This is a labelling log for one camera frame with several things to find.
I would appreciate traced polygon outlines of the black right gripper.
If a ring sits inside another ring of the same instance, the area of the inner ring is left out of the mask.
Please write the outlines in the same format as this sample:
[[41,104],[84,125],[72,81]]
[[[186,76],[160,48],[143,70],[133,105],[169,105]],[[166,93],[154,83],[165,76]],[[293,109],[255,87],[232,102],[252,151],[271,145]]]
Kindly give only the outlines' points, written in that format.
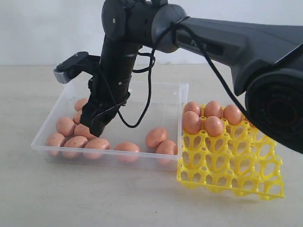
[[99,137],[129,98],[129,84],[140,45],[104,38],[100,63],[90,82],[89,101],[83,106],[80,123]]

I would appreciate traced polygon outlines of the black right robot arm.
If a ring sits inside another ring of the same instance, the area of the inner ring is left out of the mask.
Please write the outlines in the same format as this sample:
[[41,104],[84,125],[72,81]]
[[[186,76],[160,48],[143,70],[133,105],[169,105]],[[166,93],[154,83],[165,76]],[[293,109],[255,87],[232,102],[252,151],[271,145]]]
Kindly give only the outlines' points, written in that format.
[[188,17],[166,1],[107,0],[100,60],[92,65],[90,97],[80,121],[93,135],[118,114],[139,49],[171,53],[178,48],[230,67],[232,100],[260,131],[282,145],[303,151],[303,28]]

